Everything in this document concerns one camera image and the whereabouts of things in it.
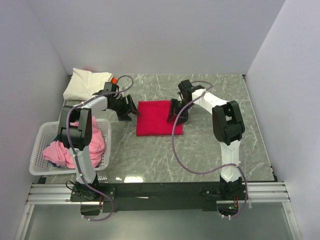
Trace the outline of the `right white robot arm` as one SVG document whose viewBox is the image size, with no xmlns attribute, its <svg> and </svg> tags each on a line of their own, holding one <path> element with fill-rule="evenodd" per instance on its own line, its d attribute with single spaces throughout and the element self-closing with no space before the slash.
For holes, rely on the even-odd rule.
<svg viewBox="0 0 320 240">
<path fill-rule="evenodd" d="M 193 85 L 188 79 L 181 81 L 178 84 L 179 98 L 170 100 L 167 121 L 170 122 L 175 117 L 171 132 L 172 150 L 178 163 L 190 173 L 206 175 L 221 170 L 217 195 L 230 200 L 244 190 L 245 177 L 240 169 L 240 144 L 245 132 L 245 124 L 238 102 L 215 96 L 209 92 L 213 85 L 207 81 L 201 82 L 208 84 L 209 87 Z M 176 126 L 188 121 L 189 109 L 193 105 L 198 105 L 211 114 L 213 134 L 221 149 L 222 166 L 205 172 L 197 172 L 183 165 L 177 155 L 174 142 Z"/>
</svg>

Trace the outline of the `folded orange t shirt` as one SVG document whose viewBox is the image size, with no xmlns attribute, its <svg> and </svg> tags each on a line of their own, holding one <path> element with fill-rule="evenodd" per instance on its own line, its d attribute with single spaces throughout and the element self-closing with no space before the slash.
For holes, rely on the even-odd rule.
<svg viewBox="0 0 320 240">
<path fill-rule="evenodd" d="M 90 71 L 90 72 L 95 72 L 95 70 L 93 68 L 90 68 L 90 67 L 85 67 L 85 68 L 83 68 L 83 70 Z M 110 82 L 113 83 L 113 84 L 116 84 L 117 83 L 117 79 L 114 76 L 112 76 L 112 78 L 110 79 Z"/>
</svg>

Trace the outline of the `pink t shirt in basket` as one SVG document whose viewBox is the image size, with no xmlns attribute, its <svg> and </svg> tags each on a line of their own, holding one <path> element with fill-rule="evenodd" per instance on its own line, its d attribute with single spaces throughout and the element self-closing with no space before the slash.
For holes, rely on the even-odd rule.
<svg viewBox="0 0 320 240">
<path fill-rule="evenodd" d="M 48 148 L 47 147 L 43 150 L 43 158 L 48 161 L 48 158 L 47 158 L 47 149 Z M 104 138 L 103 138 L 101 131 L 98 128 L 97 120 L 93 116 L 92 117 L 92 138 L 91 138 L 91 141 L 89 144 L 89 154 L 90 154 L 92 166 L 94 168 L 96 168 L 98 166 L 98 164 L 101 162 L 102 155 L 103 155 L 104 151 L 105 151 L 105 141 L 104 141 Z M 69 169 L 74 169 L 75 164 L 73 162 L 72 156 L 69 153 L 68 149 L 65 147 L 64 147 L 64 156 L 65 156 L 66 162 L 65 162 L 65 165 L 62 167 L 68 167 Z"/>
</svg>

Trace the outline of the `red t shirt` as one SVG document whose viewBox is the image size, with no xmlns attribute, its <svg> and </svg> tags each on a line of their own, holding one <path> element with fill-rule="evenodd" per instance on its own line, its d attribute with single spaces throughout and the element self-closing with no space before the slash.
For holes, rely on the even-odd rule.
<svg viewBox="0 0 320 240">
<path fill-rule="evenodd" d="M 167 122 L 170 110 L 169 100 L 139 101 L 139 115 L 136 123 L 136 136 L 170 136 L 176 116 Z"/>
</svg>

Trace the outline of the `folded cream t shirt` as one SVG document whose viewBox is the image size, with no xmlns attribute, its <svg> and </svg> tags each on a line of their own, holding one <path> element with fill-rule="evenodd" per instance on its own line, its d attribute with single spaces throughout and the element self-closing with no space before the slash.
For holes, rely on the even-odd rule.
<svg viewBox="0 0 320 240">
<path fill-rule="evenodd" d="M 63 93 L 63 99 L 85 101 L 104 88 L 113 74 L 109 72 L 91 72 L 73 68 L 72 76 Z"/>
</svg>

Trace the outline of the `white plastic basket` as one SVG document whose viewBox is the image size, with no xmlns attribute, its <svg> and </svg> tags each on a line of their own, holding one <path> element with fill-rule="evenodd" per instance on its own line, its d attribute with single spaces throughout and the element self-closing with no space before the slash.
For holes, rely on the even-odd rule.
<svg viewBox="0 0 320 240">
<path fill-rule="evenodd" d="M 109 164 L 111 154 L 112 129 L 111 123 L 108 119 L 98 118 L 96 122 L 97 128 L 101 131 L 101 134 L 103 136 L 105 145 L 104 153 L 101 156 L 101 161 L 94 169 L 96 172 L 98 172 L 104 170 Z M 61 168 L 55 167 L 43 157 L 44 149 L 49 146 L 57 136 L 58 126 L 58 121 L 51 121 L 44 123 L 39 128 L 30 158 L 29 172 L 32 175 L 66 175 L 74 174 L 76 172 L 75 169 L 68 168 L 67 166 L 63 166 Z"/>
</svg>

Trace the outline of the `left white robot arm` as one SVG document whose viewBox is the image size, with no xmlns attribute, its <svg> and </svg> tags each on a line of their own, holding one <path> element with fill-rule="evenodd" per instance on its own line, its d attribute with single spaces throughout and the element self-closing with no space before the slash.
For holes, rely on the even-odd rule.
<svg viewBox="0 0 320 240">
<path fill-rule="evenodd" d="M 119 121 L 131 121 L 129 114 L 138 116 L 140 113 L 132 96 L 123 95 L 125 91 L 115 83 L 106 82 L 90 99 L 62 108 L 57 137 L 70 152 L 75 166 L 76 182 L 72 192 L 88 201 L 94 201 L 102 194 L 89 152 L 93 137 L 92 116 L 106 109 L 115 111 Z"/>
</svg>

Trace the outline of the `black base beam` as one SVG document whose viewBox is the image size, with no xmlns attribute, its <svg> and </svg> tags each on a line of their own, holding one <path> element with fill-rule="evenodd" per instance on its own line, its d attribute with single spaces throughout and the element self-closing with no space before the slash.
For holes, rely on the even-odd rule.
<svg viewBox="0 0 320 240">
<path fill-rule="evenodd" d="M 104 213 L 119 211 L 202 210 L 217 211 L 218 201 L 245 200 L 246 190 L 233 198 L 217 195 L 220 182 L 165 182 L 165 183 L 99 183 L 98 190 L 105 194 L 94 200 L 77 196 L 71 190 L 70 201 L 93 205 Z"/>
</svg>

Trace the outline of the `aluminium rail frame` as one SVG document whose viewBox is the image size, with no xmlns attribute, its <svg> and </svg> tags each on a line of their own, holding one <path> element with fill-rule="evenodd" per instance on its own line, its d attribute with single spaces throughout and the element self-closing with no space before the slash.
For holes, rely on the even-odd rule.
<svg viewBox="0 0 320 240">
<path fill-rule="evenodd" d="M 281 203 L 294 240 L 302 234 L 284 182 L 249 182 L 236 192 L 227 192 L 218 182 L 171 183 L 102 183 L 107 197 L 85 197 L 76 187 L 63 184 L 32 184 L 15 239 L 23 240 L 36 205 L 80 205 L 81 212 L 91 213 L 156 210 L 223 211 L 227 218 L 239 212 L 244 203 Z"/>
</svg>

